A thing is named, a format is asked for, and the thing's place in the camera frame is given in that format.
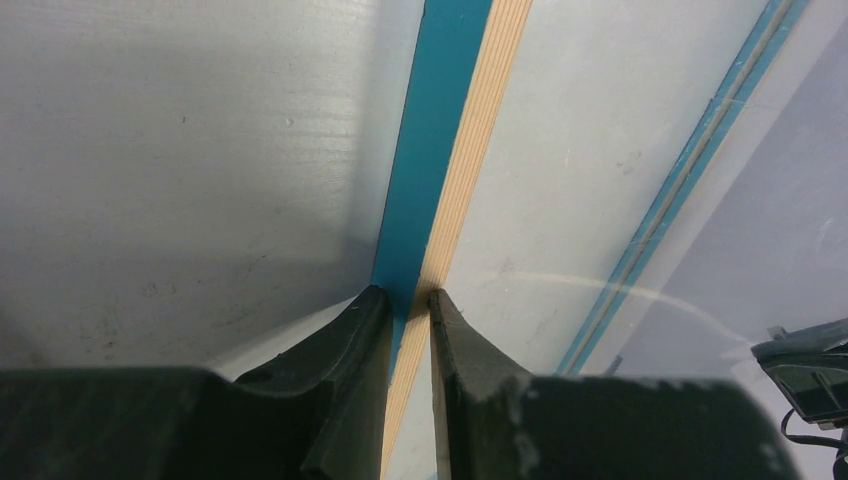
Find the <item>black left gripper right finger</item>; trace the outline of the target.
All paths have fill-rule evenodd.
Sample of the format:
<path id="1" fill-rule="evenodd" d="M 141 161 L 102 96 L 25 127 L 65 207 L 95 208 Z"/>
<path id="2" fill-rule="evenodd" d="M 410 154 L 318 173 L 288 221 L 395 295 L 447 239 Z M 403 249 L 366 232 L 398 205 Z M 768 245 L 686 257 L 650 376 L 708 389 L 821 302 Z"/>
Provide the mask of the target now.
<path id="1" fill-rule="evenodd" d="M 535 375 L 428 300 L 441 479 L 795 479 L 767 415 L 732 383 Z"/>

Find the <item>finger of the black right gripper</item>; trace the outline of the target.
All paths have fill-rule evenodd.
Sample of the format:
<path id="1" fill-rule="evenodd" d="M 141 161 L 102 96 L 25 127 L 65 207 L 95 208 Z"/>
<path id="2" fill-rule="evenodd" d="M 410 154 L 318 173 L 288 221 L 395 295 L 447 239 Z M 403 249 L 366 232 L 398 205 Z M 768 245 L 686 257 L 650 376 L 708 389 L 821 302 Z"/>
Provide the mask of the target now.
<path id="1" fill-rule="evenodd" d="M 847 422 L 847 321 L 789 332 L 751 348 L 766 376 L 809 424 Z"/>

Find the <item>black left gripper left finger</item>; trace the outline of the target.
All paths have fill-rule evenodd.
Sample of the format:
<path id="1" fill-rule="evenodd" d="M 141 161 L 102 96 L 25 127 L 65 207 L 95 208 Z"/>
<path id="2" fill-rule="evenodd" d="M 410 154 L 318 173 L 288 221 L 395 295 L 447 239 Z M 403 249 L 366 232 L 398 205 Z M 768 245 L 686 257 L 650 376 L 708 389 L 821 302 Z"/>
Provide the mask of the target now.
<path id="1" fill-rule="evenodd" d="M 364 289 L 235 380 L 198 367 L 5 370 L 5 479 L 377 479 L 392 310 Z"/>

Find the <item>blue wooden picture frame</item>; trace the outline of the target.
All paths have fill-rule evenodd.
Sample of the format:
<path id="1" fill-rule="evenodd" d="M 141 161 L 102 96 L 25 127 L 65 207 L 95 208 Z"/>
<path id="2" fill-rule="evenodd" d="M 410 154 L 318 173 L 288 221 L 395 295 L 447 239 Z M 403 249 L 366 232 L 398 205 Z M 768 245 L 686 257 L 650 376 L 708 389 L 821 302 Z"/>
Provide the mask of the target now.
<path id="1" fill-rule="evenodd" d="M 428 1 L 373 281 L 396 308 L 382 475 L 432 479 L 445 288 L 527 368 L 575 374 L 803 1 Z"/>

